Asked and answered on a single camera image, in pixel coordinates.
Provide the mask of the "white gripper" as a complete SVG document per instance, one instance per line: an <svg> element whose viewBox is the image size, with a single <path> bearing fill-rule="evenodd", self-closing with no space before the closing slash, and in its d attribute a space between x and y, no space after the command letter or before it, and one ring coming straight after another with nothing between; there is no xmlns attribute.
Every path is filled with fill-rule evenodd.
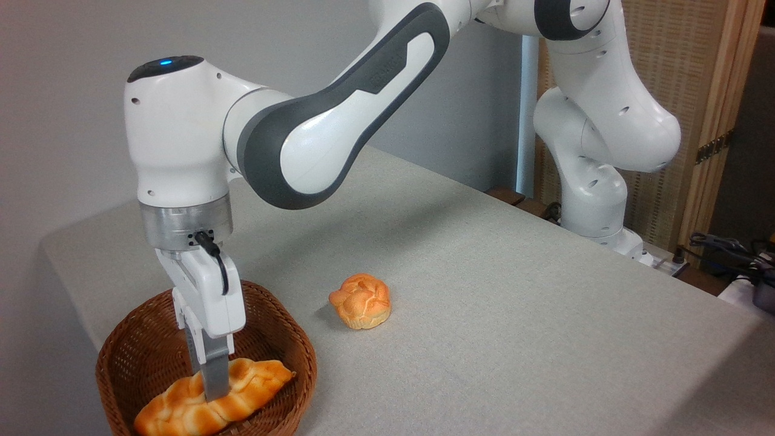
<svg viewBox="0 0 775 436"><path fill-rule="evenodd" d="M232 335L246 323L240 276L230 256L221 253L229 290L224 294L220 263L201 246L189 251L155 250L172 290L177 326L185 331L191 373L201 372L207 402L229 394Z"/></svg>

